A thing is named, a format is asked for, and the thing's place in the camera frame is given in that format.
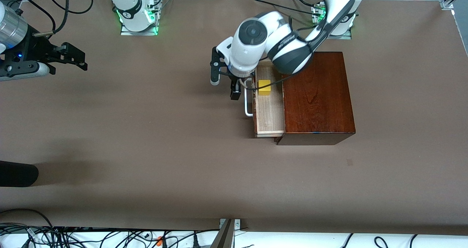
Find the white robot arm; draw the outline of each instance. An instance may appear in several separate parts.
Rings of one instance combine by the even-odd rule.
[[[277,11],[244,20],[234,37],[227,38],[212,50],[212,85],[219,83],[221,67],[227,67],[227,75],[231,78],[231,99],[239,99],[239,82],[251,75],[263,53],[280,73],[290,75],[301,71],[329,35],[341,35],[348,30],[362,0],[324,1],[326,17],[305,39],[292,31]]]
[[[112,0],[122,24],[129,31],[142,31],[155,22],[154,0]]]

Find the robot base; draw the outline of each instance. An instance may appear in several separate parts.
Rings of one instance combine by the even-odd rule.
[[[120,35],[124,36],[155,36],[158,34],[159,30],[159,20],[161,19],[161,8],[162,8],[162,0],[151,8],[150,10],[154,11],[154,13],[149,14],[150,18],[154,18],[155,22],[149,25],[145,30],[142,31],[129,31],[124,25],[120,29]]]

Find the silver cylinder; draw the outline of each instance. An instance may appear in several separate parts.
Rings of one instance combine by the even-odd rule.
[[[18,16],[13,9],[0,3],[0,18],[3,12],[3,19],[0,22],[0,43],[7,49],[13,48],[20,43],[28,32],[28,23]]]

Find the white label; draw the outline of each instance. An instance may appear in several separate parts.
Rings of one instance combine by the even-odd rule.
[[[28,231],[28,233],[32,236],[32,238],[35,237],[35,233],[34,233],[33,230],[31,230],[31,228],[28,228],[28,230],[26,230],[26,231]]]

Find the open drawer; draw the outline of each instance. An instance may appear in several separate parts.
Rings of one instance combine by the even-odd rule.
[[[254,83],[257,79],[275,82],[281,79],[281,74],[276,71],[271,61],[261,61],[253,77]],[[273,85],[270,95],[258,95],[258,91],[253,92],[253,115],[256,138],[283,136],[285,124],[282,83]]]
[[[287,77],[270,61],[257,66],[253,81]],[[253,94],[257,138],[277,145],[334,145],[356,133],[341,52],[316,52],[301,73],[271,87],[268,96]]]

